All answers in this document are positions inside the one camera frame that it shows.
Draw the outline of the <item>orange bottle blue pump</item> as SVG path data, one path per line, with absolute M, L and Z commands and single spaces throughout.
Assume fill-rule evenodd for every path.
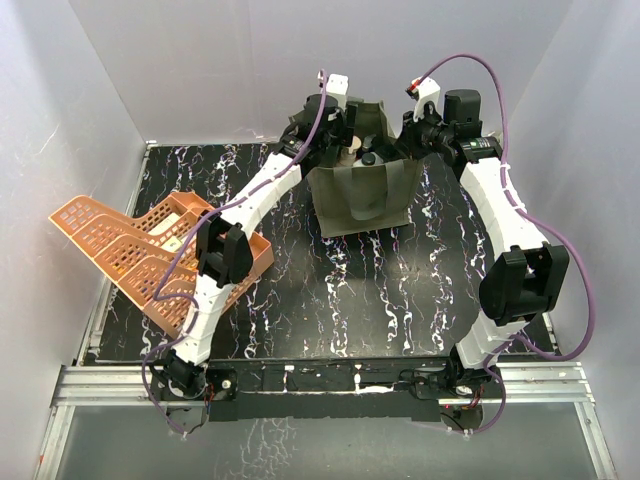
M 372 148 L 373 148 L 373 146 L 374 146 L 374 142 L 375 142 L 375 140 L 376 140 L 376 136 L 375 136 L 375 135 L 369 135 L 369 136 L 366 136 L 366 137 L 364 138 L 364 140 L 362 141 L 362 145 L 361 145 L 362 150 L 363 150 L 364 152 L 369 152 L 369 151 L 371 151 L 371 150 L 372 150 Z

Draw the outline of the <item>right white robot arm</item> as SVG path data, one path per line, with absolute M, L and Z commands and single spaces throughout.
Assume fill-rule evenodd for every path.
M 432 79 L 407 89 L 414 109 L 403 116 L 398 139 L 412 156 L 437 154 L 473 200 L 494 251 L 479 285 L 479 313 L 438 373 L 416 374 L 433 389 L 466 397 L 495 373 L 497 349 L 530 322 L 551 311 L 569 265 L 569 253 L 552 245 L 520 216 L 500 181 L 502 148 L 482 133 L 481 96 L 472 89 L 441 91 Z

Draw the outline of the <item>white rectangular lotion bottle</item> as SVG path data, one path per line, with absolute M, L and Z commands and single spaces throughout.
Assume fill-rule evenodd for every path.
M 384 160 L 375 152 L 366 152 L 353 163 L 353 167 L 371 167 L 383 165 Z

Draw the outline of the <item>aluminium frame rail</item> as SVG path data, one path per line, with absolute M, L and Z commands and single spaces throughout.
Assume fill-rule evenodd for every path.
M 55 422 L 68 426 L 79 406 L 159 405 L 207 408 L 205 418 L 407 417 L 421 425 L 437 410 L 484 405 L 574 405 L 596 475 L 617 474 L 586 374 L 578 362 L 534 362 L 508 355 L 486 369 L 463 372 L 445 357 L 214 359 L 201 367 L 156 360 L 137 365 L 64 366 L 51 401 Z

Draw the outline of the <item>olive green canvas bag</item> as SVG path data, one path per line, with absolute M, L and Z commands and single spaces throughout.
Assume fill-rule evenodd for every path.
M 324 237 L 338 237 L 409 223 L 424 159 L 406 158 L 397 150 L 383 104 L 349 100 L 358 104 L 354 136 L 361 142 L 375 135 L 371 151 L 384 164 L 371 167 L 337 165 L 342 140 L 301 159 L 301 175 L 308 180 L 316 217 Z M 290 118 L 276 151 L 292 156 L 304 143 L 299 137 L 298 112 Z

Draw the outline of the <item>beige brown lotion bottle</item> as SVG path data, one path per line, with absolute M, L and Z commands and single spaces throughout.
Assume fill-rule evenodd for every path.
M 362 142 L 358 136 L 353 136 L 351 144 L 343 146 L 338 156 L 337 165 L 341 167 L 351 167 L 357 157 L 357 152 L 361 148 Z

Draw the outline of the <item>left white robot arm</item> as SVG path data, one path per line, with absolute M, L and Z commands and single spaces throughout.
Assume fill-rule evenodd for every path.
M 199 216 L 184 241 L 196 247 L 194 291 L 171 293 L 166 288 L 186 254 L 180 248 L 152 296 L 161 303 L 186 302 L 185 323 L 175 340 L 147 354 L 143 376 L 152 376 L 186 399 L 207 391 L 202 364 L 210 356 L 210 337 L 224 305 L 254 265 L 250 237 L 280 199 L 319 167 L 328 151 L 350 145 L 356 112 L 346 93 L 325 90 L 309 96 L 254 177 L 229 202 Z

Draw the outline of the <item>orange plastic basket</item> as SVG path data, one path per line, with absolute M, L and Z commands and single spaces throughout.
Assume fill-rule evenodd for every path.
M 132 218 L 79 195 L 49 220 L 175 339 L 185 324 L 189 303 L 185 299 L 158 302 L 153 294 L 188 232 L 211 208 L 194 192 L 173 192 L 145 215 Z

